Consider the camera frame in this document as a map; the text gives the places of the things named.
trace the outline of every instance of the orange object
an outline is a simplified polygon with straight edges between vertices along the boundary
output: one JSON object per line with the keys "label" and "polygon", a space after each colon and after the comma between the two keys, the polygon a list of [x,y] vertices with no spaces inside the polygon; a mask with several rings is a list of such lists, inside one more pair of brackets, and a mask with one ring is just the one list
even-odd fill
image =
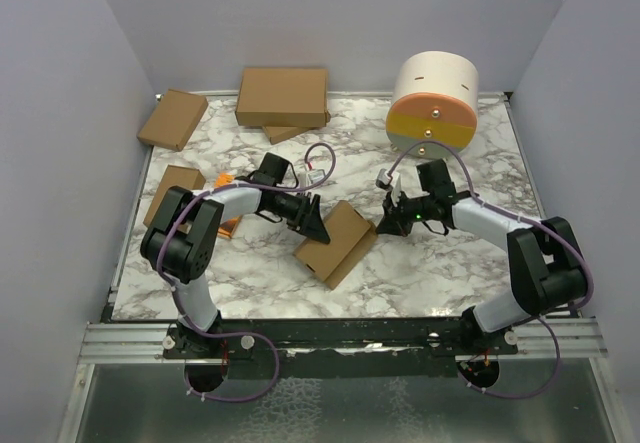
{"label": "orange object", "polygon": [[[214,187],[218,188],[219,186],[228,185],[233,181],[233,178],[234,177],[229,175],[228,173],[220,173],[220,176],[218,176]],[[223,221],[222,223],[220,223],[220,227],[218,228],[218,236],[231,238],[236,232],[236,228],[238,227],[238,223],[240,223],[241,218],[242,216],[238,216],[237,218],[234,218],[232,220]]]}

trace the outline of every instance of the marble table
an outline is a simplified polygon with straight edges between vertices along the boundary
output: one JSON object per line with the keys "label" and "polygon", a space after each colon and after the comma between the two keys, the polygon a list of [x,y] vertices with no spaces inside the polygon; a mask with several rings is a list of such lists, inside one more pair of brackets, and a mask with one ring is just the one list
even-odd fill
{"label": "marble table", "polygon": [[[174,319],[169,290],[140,256],[142,224],[167,165],[200,169],[210,187],[220,172],[246,174],[266,151],[291,160],[302,173],[302,156],[312,143],[324,141],[338,156],[333,178],[317,190],[326,213],[341,199],[376,223],[384,192],[374,181],[397,153],[384,130],[390,101],[384,98],[331,98],[331,122],[296,138],[270,145],[261,129],[239,127],[236,99],[211,98],[209,108],[182,152],[154,148],[139,209],[129,240],[115,301],[114,320]],[[538,215],[523,158],[509,121],[504,96],[483,96],[478,131],[462,153],[476,190],[498,205]],[[322,150],[314,168],[328,167]],[[415,165],[400,165],[403,189],[421,194]],[[455,161],[449,170],[464,189]],[[293,256],[303,237],[257,216],[246,216],[233,239],[218,238],[206,271],[211,296],[227,318],[349,318],[459,315],[465,308],[507,287],[506,255],[471,234],[447,237],[414,226],[407,238],[381,235],[372,250],[333,291]]]}

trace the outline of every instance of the gray floor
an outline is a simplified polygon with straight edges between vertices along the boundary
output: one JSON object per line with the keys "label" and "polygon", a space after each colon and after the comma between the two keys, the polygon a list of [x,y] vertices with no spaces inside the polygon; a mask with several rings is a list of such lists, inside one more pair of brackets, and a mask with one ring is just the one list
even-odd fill
{"label": "gray floor", "polygon": [[[502,363],[496,389],[530,390],[551,361]],[[251,392],[262,382],[229,382]],[[245,404],[185,395],[178,365],[96,370],[81,442],[612,442],[589,361],[567,360],[545,394],[524,401],[479,395],[458,379],[281,380]]]}

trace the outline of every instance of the cable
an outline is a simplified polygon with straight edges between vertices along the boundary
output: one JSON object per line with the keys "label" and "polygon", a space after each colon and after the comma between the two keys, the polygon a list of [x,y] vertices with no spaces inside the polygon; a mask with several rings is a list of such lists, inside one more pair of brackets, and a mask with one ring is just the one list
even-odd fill
{"label": "cable", "polygon": [[558,337],[553,332],[553,329],[543,319],[536,318],[536,320],[538,320],[549,331],[549,335],[551,335],[551,339],[553,340],[553,346],[555,347],[555,350],[556,350],[556,361],[553,367],[553,373],[551,374],[551,376],[549,377],[549,379],[544,385],[542,385],[537,390],[529,391],[527,393],[522,393],[520,395],[514,395],[510,393],[501,393],[499,391],[488,390],[486,388],[480,388],[479,386],[474,385],[473,383],[468,381],[462,375],[462,373],[460,373],[460,371],[458,371],[458,376],[465,381],[467,387],[477,391],[478,393],[482,393],[488,396],[493,396],[495,398],[502,398],[504,400],[526,400],[527,398],[533,398],[534,396],[538,396],[539,394],[544,393],[558,378],[558,375],[560,374],[560,368],[562,367],[562,359],[560,358],[560,343],[558,342]]}
{"label": "cable", "polygon": [[546,226],[544,226],[539,221],[533,220],[531,218],[527,218],[526,216],[516,215],[515,213],[507,211],[507,210],[505,210],[503,208],[500,208],[499,206],[495,206],[495,205],[492,205],[491,203],[487,203],[487,202],[481,200],[478,197],[478,195],[476,195],[476,192],[473,189],[473,182],[471,181],[471,175],[469,174],[469,170],[468,170],[467,166],[464,164],[464,161],[462,161],[462,158],[460,158],[460,155],[458,155],[458,153],[453,148],[451,148],[450,146],[445,145],[444,143],[440,143],[439,141],[431,141],[431,140],[419,141],[419,142],[411,145],[409,148],[407,148],[405,151],[403,151],[400,154],[400,156],[398,156],[396,161],[393,163],[393,165],[391,166],[391,168],[387,172],[387,176],[389,176],[391,179],[393,179],[392,174],[395,171],[395,169],[398,167],[398,164],[400,164],[400,161],[402,161],[402,159],[405,156],[407,156],[409,154],[409,152],[411,150],[413,150],[415,147],[422,146],[422,145],[425,145],[425,144],[431,144],[431,145],[440,146],[441,148],[444,148],[449,153],[451,153],[453,155],[453,157],[456,160],[458,160],[458,163],[460,164],[460,167],[462,168],[462,172],[464,173],[464,177],[467,180],[467,186],[469,187],[469,192],[471,193],[471,198],[476,203],[484,206],[485,208],[488,208],[488,209],[494,211],[495,213],[498,213],[499,215],[506,216],[507,218],[510,218],[512,220],[521,221],[523,223],[526,223],[528,225],[531,225],[531,226],[541,230],[545,234],[549,235],[549,237],[553,238],[558,243],[560,243],[569,253],[571,253],[571,255],[576,260],[578,260],[578,263],[580,263],[580,266],[582,267],[582,271],[584,272],[584,276],[585,276],[585,279],[586,279],[586,282],[587,282],[587,292],[586,292],[584,298],[582,298],[582,300],[580,300],[578,303],[575,303],[575,304],[572,304],[572,305],[569,305],[569,306],[566,306],[566,307],[553,308],[552,310],[548,311],[547,313],[554,313],[554,312],[557,312],[557,311],[578,310],[578,309],[584,307],[587,303],[589,303],[589,301],[591,301],[591,298],[593,297],[593,289],[594,289],[593,274],[591,273],[591,270],[589,269],[589,266],[587,265],[587,262],[584,260],[582,255],[578,252],[578,250],[576,250],[573,246],[571,246],[567,240],[562,238],[556,232],[554,232],[551,229],[549,229]]}
{"label": "cable", "polygon": [[333,148],[330,145],[328,145],[327,143],[324,143],[324,142],[314,143],[313,145],[309,146],[309,148],[307,148],[307,151],[304,154],[305,163],[309,164],[308,163],[309,154],[311,153],[311,150],[313,150],[314,148],[317,148],[318,146],[325,147],[326,149],[329,150],[329,153],[331,154],[331,167],[329,168],[329,171],[327,172],[327,174],[321,180],[317,181],[316,183],[314,183],[312,185],[309,185],[309,186],[306,186],[306,187],[302,187],[302,188],[286,188],[286,187],[273,187],[273,186],[267,186],[267,185],[258,185],[258,184],[255,184],[255,183],[248,183],[248,182],[235,180],[232,184],[222,185],[222,186],[219,186],[218,188],[214,188],[213,190],[204,191],[204,192],[198,194],[196,197],[194,197],[187,204],[187,206],[182,210],[182,212],[180,212],[180,214],[178,215],[178,218],[176,219],[176,221],[171,226],[171,229],[169,230],[169,233],[167,233],[167,236],[166,236],[164,242],[162,243],[162,247],[160,248],[160,252],[158,253],[158,259],[156,261],[156,268],[157,268],[158,275],[160,275],[160,278],[162,278],[164,281],[166,281],[169,284],[169,287],[171,288],[171,295],[173,297],[173,302],[176,305],[176,308],[178,309],[178,313],[183,318],[183,320],[187,324],[187,326],[189,328],[191,328],[195,333],[197,333],[198,335],[200,335],[200,336],[202,336],[204,338],[223,339],[224,340],[226,338],[252,336],[254,338],[257,338],[259,340],[264,341],[269,346],[271,351],[273,352],[273,356],[274,356],[274,359],[275,359],[275,369],[273,371],[273,376],[272,376],[271,380],[269,380],[269,383],[267,384],[267,386],[265,388],[263,388],[262,390],[260,390],[260,391],[258,391],[256,393],[253,393],[253,394],[251,394],[249,396],[222,397],[222,396],[211,395],[209,393],[199,393],[199,392],[195,391],[191,387],[191,384],[188,381],[188,377],[185,377],[186,378],[186,384],[189,387],[189,393],[194,393],[197,396],[200,396],[201,398],[204,398],[204,399],[207,399],[207,400],[222,401],[222,402],[227,402],[227,403],[243,403],[243,402],[247,402],[247,401],[256,400],[256,399],[260,398],[262,395],[264,395],[265,393],[267,393],[269,390],[271,390],[271,388],[273,388],[273,386],[276,384],[276,381],[278,380],[278,375],[280,374],[280,358],[278,357],[278,349],[276,348],[276,346],[273,344],[273,342],[269,338],[267,338],[264,335],[261,335],[259,333],[249,332],[249,331],[241,331],[241,332],[234,332],[234,333],[211,334],[211,333],[207,333],[206,331],[202,330],[201,328],[199,328],[194,323],[194,321],[191,319],[191,317],[186,314],[184,306],[182,305],[182,301],[180,300],[180,295],[179,295],[178,291],[176,291],[176,288],[175,288],[176,283],[175,283],[175,281],[169,275],[167,275],[164,272],[163,261],[164,261],[165,255],[167,253],[167,248],[169,247],[169,243],[171,242],[171,240],[175,236],[176,232],[178,231],[178,227],[182,224],[182,222],[187,217],[189,212],[193,209],[193,207],[200,200],[206,198],[207,196],[211,196],[211,195],[213,195],[215,193],[220,193],[222,191],[227,191],[227,190],[230,190],[230,189],[233,189],[233,188],[238,188],[240,186],[246,186],[246,187],[249,187],[249,188],[256,188],[256,189],[259,189],[259,190],[278,191],[278,192],[282,192],[282,193],[301,193],[301,192],[305,192],[305,191],[311,190],[313,188],[317,188],[318,186],[322,185],[333,174],[333,170],[335,170],[335,167],[336,167],[336,153],[333,150]]}

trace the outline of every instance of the tabletop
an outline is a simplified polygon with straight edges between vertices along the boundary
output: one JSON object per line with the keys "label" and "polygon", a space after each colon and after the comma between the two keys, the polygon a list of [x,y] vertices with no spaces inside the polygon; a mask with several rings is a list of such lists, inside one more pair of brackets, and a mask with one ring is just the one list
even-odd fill
{"label": "tabletop", "polygon": [[[259,128],[239,127],[235,97],[212,97],[202,121],[181,152],[154,148],[126,260],[118,286],[113,320],[174,319],[169,289],[140,256],[146,231],[142,220],[167,165],[198,168],[213,186],[220,173],[247,174],[269,151],[290,160],[301,174],[306,148],[318,141],[337,155],[332,178],[314,190],[326,214],[347,200],[365,218],[382,217],[384,192],[375,186],[380,168],[398,155],[385,132],[388,98],[330,98],[326,128],[308,131],[271,145]],[[502,94],[484,95],[478,104],[478,129],[460,153],[476,191],[507,209],[539,216],[523,157]],[[328,168],[329,155],[314,150],[314,168]],[[407,157],[399,166],[402,188],[422,194],[415,166]],[[448,160],[456,188],[465,189],[455,160]],[[471,305],[508,287],[506,254],[474,235],[454,230],[447,236],[415,226],[406,238],[380,235],[371,251],[335,290],[294,256],[303,237],[284,222],[255,215],[240,222],[231,240],[218,238],[206,271],[213,301],[226,318],[363,318],[459,315]]]}

